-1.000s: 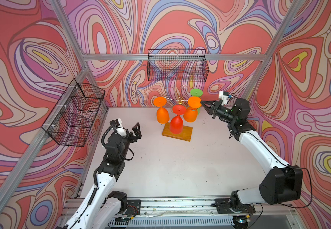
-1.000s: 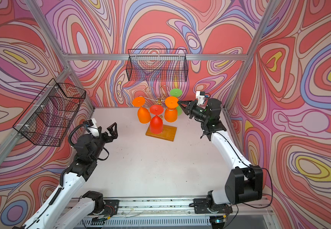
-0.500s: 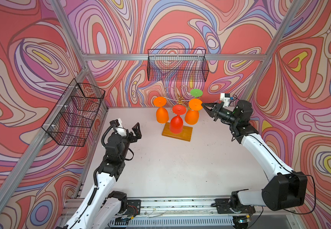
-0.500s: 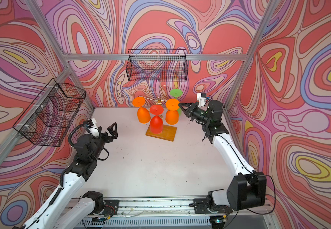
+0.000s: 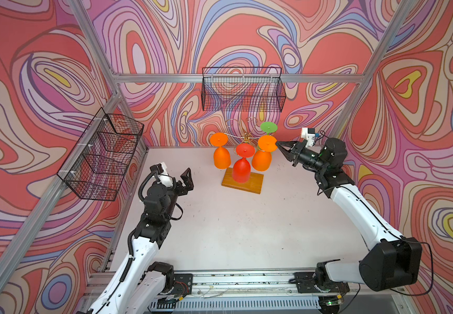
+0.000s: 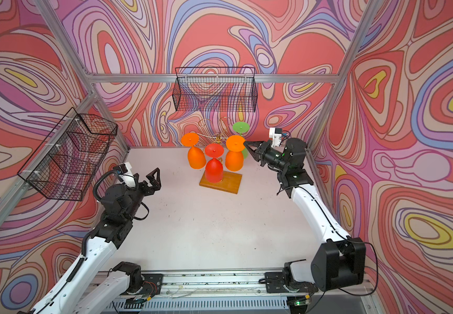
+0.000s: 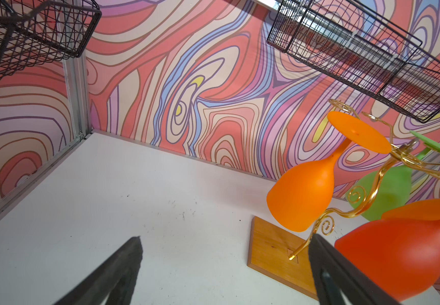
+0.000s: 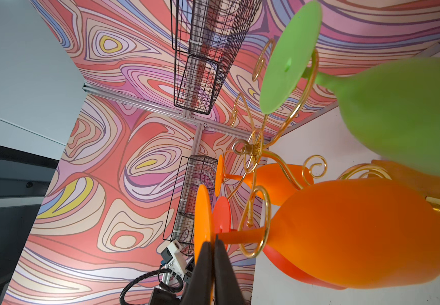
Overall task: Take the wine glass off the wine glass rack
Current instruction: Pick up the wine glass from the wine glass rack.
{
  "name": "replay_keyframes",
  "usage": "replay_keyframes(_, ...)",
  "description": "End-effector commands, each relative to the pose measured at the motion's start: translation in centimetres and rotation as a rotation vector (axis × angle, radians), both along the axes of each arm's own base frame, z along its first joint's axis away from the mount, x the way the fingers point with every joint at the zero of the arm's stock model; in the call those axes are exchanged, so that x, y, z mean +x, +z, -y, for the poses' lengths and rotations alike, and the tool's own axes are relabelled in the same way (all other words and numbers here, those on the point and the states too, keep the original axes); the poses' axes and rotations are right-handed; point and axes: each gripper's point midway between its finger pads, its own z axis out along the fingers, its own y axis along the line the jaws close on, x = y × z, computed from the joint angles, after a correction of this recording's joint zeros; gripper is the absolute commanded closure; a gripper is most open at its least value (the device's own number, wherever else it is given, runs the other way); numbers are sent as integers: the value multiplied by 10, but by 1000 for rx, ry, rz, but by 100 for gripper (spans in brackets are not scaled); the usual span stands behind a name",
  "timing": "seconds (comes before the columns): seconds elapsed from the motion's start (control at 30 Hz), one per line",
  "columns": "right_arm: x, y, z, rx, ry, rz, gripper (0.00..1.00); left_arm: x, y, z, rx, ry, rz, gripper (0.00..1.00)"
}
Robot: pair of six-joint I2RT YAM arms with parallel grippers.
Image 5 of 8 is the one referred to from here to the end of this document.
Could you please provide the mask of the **green wine glass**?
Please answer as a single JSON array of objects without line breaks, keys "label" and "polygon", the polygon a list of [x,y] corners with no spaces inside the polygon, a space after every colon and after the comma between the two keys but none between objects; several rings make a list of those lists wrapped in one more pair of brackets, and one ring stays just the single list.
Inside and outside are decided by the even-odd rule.
[{"label": "green wine glass", "polygon": [[268,135],[271,135],[278,130],[278,126],[274,122],[265,121],[260,125],[260,129]]}]

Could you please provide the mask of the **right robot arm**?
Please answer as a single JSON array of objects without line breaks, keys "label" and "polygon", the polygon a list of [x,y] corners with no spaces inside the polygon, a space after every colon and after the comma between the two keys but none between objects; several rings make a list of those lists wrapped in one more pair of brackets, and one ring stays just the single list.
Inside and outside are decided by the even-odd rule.
[{"label": "right robot arm", "polygon": [[378,292],[417,282],[421,243],[396,230],[362,196],[342,169],[348,155],[344,141],[328,138],[319,152],[309,149],[305,140],[278,141],[276,145],[293,166],[301,165],[314,173],[319,190],[349,217],[368,249],[356,262],[318,263],[313,276],[317,289],[327,291],[339,283],[357,283]]}]

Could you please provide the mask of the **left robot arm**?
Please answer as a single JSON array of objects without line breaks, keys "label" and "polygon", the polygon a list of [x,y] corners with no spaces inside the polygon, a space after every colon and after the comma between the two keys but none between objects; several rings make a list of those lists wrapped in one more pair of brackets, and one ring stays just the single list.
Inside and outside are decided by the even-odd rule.
[{"label": "left robot arm", "polygon": [[128,252],[88,313],[144,313],[158,295],[174,289],[174,267],[154,258],[177,220],[174,211],[181,209],[178,197],[193,189],[191,168],[176,179],[167,172],[165,163],[150,167],[137,190],[144,211],[128,234]]}]

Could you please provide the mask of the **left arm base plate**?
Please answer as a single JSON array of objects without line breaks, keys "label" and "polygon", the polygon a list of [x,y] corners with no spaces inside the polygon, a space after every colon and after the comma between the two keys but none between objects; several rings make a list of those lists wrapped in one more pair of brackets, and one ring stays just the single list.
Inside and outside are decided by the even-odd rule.
[{"label": "left arm base plate", "polygon": [[179,299],[192,293],[194,276],[192,273],[178,273],[174,275],[174,286],[157,295],[157,299]]}]

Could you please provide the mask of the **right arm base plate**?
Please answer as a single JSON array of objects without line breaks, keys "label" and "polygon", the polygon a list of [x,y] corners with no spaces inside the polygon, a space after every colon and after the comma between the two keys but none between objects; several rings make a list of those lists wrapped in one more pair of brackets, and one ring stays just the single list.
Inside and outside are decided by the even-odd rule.
[{"label": "right arm base plate", "polygon": [[296,272],[294,277],[289,279],[289,283],[296,285],[300,294],[347,294],[350,291],[347,283],[331,281],[326,274],[321,272]]}]

